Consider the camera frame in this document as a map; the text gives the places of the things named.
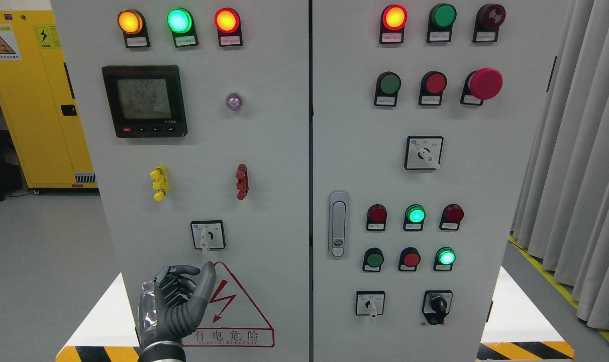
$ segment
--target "electrical hazard sticker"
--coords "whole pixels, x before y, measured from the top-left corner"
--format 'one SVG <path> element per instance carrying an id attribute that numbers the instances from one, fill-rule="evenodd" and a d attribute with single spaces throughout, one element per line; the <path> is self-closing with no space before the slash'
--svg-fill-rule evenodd
<path id="1" fill-rule="evenodd" d="M 11 25 L 0 25 L 0 60 L 21 60 L 17 37 Z"/>
<path id="2" fill-rule="evenodd" d="M 226 264 L 215 263 L 218 279 L 197 332 L 183 339 L 185 346 L 275 346 L 275 331 Z"/>
<path id="3" fill-rule="evenodd" d="M 34 32 L 41 50 L 61 49 L 61 39 L 56 25 L 34 25 Z"/>

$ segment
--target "green push button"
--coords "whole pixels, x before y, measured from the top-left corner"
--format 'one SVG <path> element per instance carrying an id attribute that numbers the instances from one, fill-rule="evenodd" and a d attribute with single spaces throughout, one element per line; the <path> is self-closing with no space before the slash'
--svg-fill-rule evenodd
<path id="1" fill-rule="evenodd" d="M 408 208 L 408 211 L 405 213 L 410 222 L 418 224 L 423 222 L 425 219 L 425 209 L 420 205 L 412 205 Z"/>
<path id="2" fill-rule="evenodd" d="M 400 78 L 392 73 L 383 76 L 380 80 L 380 90 L 385 94 L 394 94 L 400 89 Z"/>
<path id="3" fill-rule="evenodd" d="M 432 23 L 437 28 L 448 28 L 456 20 L 456 9 L 450 4 L 439 4 L 432 9 Z"/>
<path id="4" fill-rule="evenodd" d="M 378 268 L 383 265 L 383 256 L 380 254 L 372 254 L 367 257 L 367 265 L 372 268 Z"/>

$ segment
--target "green indicator light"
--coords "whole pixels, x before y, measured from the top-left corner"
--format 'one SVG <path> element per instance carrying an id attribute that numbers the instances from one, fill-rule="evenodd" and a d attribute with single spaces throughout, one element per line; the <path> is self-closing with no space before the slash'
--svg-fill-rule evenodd
<path id="1" fill-rule="evenodd" d="M 166 17 L 169 27 L 174 33 L 184 34 L 192 27 L 192 16 L 185 9 L 172 9 Z"/>
<path id="2" fill-rule="evenodd" d="M 408 220 L 415 224 L 423 222 L 425 219 L 425 210 L 420 205 L 412 205 L 408 208 Z"/>
<path id="3" fill-rule="evenodd" d="M 385 94 L 394 94 L 395 92 L 398 92 L 400 89 L 400 78 L 393 74 L 383 76 L 383 79 L 380 81 L 380 89 L 385 92 Z"/>
<path id="4" fill-rule="evenodd" d="M 437 28 L 447 28 L 456 20 L 456 9 L 450 4 L 438 5 L 433 11 L 432 22 Z"/>
<path id="5" fill-rule="evenodd" d="M 455 259 L 454 251 L 448 247 L 438 251 L 438 261 L 443 265 L 450 265 Z"/>
<path id="6" fill-rule="evenodd" d="M 383 264 L 383 257 L 380 254 L 372 254 L 367 257 L 367 265 L 372 268 L 378 268 Z"/>

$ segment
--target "yellow cabinet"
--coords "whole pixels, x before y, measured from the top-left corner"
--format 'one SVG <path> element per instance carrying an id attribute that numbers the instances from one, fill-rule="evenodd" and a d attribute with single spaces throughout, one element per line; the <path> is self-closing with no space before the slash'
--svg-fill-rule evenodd
<path id="1" fill-rule="evenodd" d="M 29 188 L 97 188 L 52 11 L 0 11 L 0 103 Z"/>

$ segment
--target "red triangle warning symbol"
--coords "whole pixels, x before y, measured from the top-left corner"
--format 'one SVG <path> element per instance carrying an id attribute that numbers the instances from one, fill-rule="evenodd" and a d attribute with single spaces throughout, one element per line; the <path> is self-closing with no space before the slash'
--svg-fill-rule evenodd
<path id="1" fill-rule="evenodd" d="M 9 44 L 3 40 L 3 38 L 1 38 L 1 35 L 0 35 L 0 54 L 16 54 L 14 49 L 12 49 L 12 47 L 10 47 Z"/>
<path id="2" fill-rule="evenodd" d="M 215 263 L 218 279 L 197 332 L 185 346 L 273 347 L 275 331 L 226 264 Z"/>

